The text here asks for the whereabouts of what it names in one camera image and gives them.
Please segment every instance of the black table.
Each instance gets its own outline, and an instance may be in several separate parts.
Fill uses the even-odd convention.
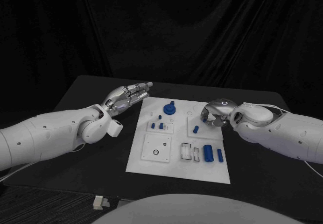
[[[79,76],[55,111],[100,104],[110,91],[139,81]],[[289,109],[276,92],[154,83],[150,95],[160,98],[209,102],[228,98],[273,104]],[[124,129],[117,138],[105,135],[77,153],[42,161],[4,182],[28,186],[137,200],[149,196],[189,193],[222,196],[263,206],[294,218],[323,220],[323,179],[303,161],[291,159],[258,144],[244,141],[231,126],[222,129],[231,184],[127,173],[127,161],[141,102],[116,117]]]

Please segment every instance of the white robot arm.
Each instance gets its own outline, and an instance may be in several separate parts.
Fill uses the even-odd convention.
[[[303,161],[323,164],[323,121],[290,112],[276,114],[264,106],[228,99],[216,99],[202,111],[208,125],[225,126],[228,121],[240,136],[260,143],[280,154]],[[215,120],[208,120],[209,113]]]
[[[52,159],[81,144],[95,143],[105,133],[117,137],[123,129],[113,117],[149,97],[153,83],[121,86],[101,105],[35,116],[0,130],[0,171],[25,163]]]

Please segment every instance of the blue cylinder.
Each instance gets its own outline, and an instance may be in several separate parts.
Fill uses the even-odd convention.
[[[176,108],[175,108],[175,102],[172,101],[170,104],[165,105],[163,112],[169,115],[175,114]]]
[[[199,130],[199,126],[195,126],[195,128],[193,128],[193,133],[195,134],[198,133],[198,130]]]
[[[224,162],[222,151],[218,149],[219,162]]]
[[[206,162],[214,162],[214,151],[211,145],[203,146],[203,158]]]

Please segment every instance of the black backdrop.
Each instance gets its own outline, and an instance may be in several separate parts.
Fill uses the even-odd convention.
[[[322,14],[319,0],[2,1],[0,128],[78,75],[276,91],[323,119]]]

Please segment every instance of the white board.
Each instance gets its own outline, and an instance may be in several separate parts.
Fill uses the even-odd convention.
[[[167,115],[163,112],[163,107],[172,100],[175,101],[176,113]],[[206,104],[205,102],[154,97],[143,100],[126,172],[231,183],[222,143],[222,129],[206,126],[199,120]],[[165,127],[160,130],[160,123],[169,126],[169,130]],[[199,125],[199,131],[196,134],[193,132],[190,134],[189,129],[196,125]],[[146,140],[147,135],[154,135],[153,144],[152,141]],[[182,159],[182,143],[188,143],[192,146],[192,160]],[[212,146],[214,162],[205,161],[205,145]],[[216,149],[222,150],[224,162],[219,162]],[[196,156],[199,156],[201,161],[195,161],[193,158]]]

